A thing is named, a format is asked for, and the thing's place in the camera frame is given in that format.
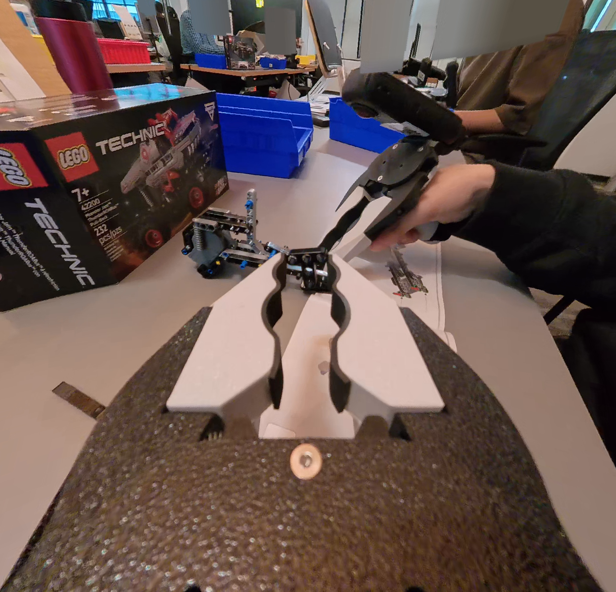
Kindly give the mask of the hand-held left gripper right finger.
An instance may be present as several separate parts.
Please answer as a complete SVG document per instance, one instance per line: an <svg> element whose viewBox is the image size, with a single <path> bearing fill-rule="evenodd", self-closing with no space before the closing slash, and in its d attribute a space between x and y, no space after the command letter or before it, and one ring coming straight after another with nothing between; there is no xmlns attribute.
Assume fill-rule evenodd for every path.
<svg viewBox="0 0 616 592"><path fill-rule="evenodd" d="M329 362L336 411L355 419L441 412L443 398L410 329L412 311L339 256L329 255L328 274L338 327Z"/></svg>

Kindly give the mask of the wooden table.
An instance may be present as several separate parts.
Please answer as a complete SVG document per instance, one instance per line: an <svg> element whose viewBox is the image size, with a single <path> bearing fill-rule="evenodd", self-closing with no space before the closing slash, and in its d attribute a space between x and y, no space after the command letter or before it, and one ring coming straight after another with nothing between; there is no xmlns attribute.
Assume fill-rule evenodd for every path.
<svg viewBox="0 0 616 592"><path fill-rule="evenodd" d="M314 73L320 71L315 65L286 69L263 69L259 66L254 70L230 70L200 67L196 64L181 64L181 69L187 71L195 79L196 74L203 75L210 81L216 77L213 88L208 82L203 84L214 91L261 97L269 97L270 91L280 88L285 79L289 79L289 82L293 84L297 77L313 77Z"/></svg>

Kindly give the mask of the dark tape strip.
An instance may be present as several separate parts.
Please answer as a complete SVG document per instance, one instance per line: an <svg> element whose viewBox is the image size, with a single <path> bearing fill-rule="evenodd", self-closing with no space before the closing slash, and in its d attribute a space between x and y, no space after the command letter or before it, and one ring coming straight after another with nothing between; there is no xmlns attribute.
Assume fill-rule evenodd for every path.
<svg viewBox="0 0 616 592"><path fill-rule="evenodd" d="M52 392L66 403L69 403L74 408L86 414L91 419L97 419L106 408L102 403L98 402L91 396L88 396L66 381L62 381L58 384L52 389Z"/></svg>

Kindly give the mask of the person's right hand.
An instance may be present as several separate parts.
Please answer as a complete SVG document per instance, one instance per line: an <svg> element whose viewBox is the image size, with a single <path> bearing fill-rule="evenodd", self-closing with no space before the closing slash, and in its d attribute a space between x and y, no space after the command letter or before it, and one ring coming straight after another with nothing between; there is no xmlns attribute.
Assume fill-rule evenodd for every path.
<svg viewBox="0 0 616 592"><path fill-rule="evenodd" d="M486 199L496 177L489 164L452 165L438 170L414 209L399 218L371 245L372 251L427 240L430 224L458 223L473 214Z"/></svg>

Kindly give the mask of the white instruction booklet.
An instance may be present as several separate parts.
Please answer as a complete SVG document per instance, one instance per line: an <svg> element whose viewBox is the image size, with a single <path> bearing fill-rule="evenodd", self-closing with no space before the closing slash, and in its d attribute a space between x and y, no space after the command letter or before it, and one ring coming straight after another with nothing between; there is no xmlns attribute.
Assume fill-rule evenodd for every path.
<svg viewBox="0 0 616 592"><path fill-rule="evenodd" d="M445 329L442 252L439 243L414 242L388 251L369 249L350 265L402 308L411 309L453 351L455 339Z"/></svg>

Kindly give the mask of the maroon tumbler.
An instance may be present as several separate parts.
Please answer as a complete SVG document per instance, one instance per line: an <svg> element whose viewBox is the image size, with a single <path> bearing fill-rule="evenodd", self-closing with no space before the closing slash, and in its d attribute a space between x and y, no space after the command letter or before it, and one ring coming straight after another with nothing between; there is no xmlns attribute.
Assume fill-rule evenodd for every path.
<svg viewBox="0 0 616 592"><path fill-rule="evenodd" d="M83 5L30 0L36 25L61 78L74 94L113 89L113 82Z"/></svg>

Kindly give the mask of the small black toy set box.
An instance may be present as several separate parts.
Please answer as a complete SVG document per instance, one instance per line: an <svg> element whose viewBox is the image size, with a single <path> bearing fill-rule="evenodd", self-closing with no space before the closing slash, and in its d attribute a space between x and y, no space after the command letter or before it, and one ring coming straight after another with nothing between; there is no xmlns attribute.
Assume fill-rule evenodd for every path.
<svg viewBox="0 0 616 592"><path fill-rule="evenodd" d="M251 37L225 35L223 37L223 43L228 70L255 70L256 44Z"/></svg>

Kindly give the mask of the grey black toy brick model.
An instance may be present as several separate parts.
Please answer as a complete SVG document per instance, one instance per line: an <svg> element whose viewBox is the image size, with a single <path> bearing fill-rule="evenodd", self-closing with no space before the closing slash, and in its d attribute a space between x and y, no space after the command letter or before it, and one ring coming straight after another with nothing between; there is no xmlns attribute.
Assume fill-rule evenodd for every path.
<svg viewBox="0 0 616 592"><path fill-rule="evenodd" d="M182 253L195 264L205 279L217 277L224 265L241 269L258 268L275 255L287 259L287 274L300 282L308 293L329 293L332 281L328 273L327 247L289 249L257 238L256 189L247 193L244 216L227 210L209 208L201 217L192 219L182 232Z"/></svg>

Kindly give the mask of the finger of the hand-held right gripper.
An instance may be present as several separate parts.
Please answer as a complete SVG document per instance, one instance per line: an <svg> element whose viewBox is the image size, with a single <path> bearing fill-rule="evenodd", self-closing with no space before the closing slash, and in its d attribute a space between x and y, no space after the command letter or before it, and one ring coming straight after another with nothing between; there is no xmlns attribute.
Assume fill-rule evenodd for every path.
<svg viewBox="0 0 616 592"><path fill-rule="evenodd" d="M362 211L369 202L385 202L386 201L386 183L385 175L382 173L365 172L353 184L347 192L344 200L339 205L336 213L338 219L333 227L324 235L319 242L319 249L331 253L331 250L343 235L357 222ZM366 236L373 241L374 234L372 229L379 228L381 220L385 217L386 212L382 212L381 218L374 222L373 226L365 231Z"/></svg>
<svg viewBox="0 0 616 592"><path fill-rule="evenodd" d="M343 235L342 239L335 244L331 254L339 256L349 263L369 249L372 241L366 236L365 231L373 226L374 222L381 218L382 212L386 211L390 202L369 202L362 211L356 223Z"/></svg>

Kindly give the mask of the dark wood-rimmed board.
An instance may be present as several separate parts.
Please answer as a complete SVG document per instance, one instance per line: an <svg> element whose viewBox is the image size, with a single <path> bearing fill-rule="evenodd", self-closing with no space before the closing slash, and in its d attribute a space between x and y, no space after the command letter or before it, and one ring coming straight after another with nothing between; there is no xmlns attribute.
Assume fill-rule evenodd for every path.
<svg viewBox="0 0 616 592"><path fill-rule="evenodd" d="M343 62L331 10L327 0L305 1L321 74L325 78L335 77Z"/></svg>

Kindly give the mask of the wooden poster board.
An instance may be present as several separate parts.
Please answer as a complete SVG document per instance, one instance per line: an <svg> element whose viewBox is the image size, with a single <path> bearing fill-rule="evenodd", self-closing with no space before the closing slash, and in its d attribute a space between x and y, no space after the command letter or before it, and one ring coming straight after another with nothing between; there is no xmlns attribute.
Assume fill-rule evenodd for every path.
<svg viewBox="0 0 616 592"><path fill-rule="evenodd" d="M1 40L39 85L45 97L66 96L71 91L42 40L16 13L9 0L1 0Z"/></svg>

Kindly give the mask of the person's right forearm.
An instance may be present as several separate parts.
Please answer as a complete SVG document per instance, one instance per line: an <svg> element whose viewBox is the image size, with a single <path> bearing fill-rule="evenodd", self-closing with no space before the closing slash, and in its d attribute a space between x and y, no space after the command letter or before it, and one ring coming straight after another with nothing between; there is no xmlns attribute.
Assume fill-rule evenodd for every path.
<svg viewBox="0 0 616 592"><path fill-rule="evenodd" d="M615 196L581 173L497 162L479 210L446 232L492 252L527 286L615 313Z"/></svg>

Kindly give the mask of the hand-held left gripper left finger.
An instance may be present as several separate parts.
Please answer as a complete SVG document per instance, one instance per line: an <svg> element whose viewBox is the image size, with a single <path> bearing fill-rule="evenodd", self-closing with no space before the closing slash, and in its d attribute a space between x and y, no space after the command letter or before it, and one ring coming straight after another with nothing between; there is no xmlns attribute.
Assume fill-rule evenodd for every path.
<svg viewBox="0 0 616 592"><path fill-rule="evenodd" d="M280 407L281 344L273 328L284 288L285 255L277 253L210 307L168 411L260 417Z"/></svg>

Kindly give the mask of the black office chair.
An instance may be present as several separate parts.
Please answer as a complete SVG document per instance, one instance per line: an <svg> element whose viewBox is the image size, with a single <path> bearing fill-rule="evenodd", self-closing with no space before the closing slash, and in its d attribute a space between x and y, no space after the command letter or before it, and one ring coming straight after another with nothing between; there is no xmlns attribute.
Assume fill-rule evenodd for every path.
<svg viewBox="0 0 616 592"><path fill-rule="evenodd" d="M526 137L478 135L462 147L534 170L615 175L615 31L583 31Z"/></svg>

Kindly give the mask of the red plastic bin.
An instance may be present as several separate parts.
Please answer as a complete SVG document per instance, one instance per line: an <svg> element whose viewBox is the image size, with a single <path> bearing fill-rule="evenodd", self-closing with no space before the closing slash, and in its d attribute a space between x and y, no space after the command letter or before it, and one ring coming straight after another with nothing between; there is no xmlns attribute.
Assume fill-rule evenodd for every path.
<svg viewBox="0 0 616 592"><path fill-rule="evenodd" d="M97 43L107 65L150 64L149 44L146 42L98 38Z"/></svg>

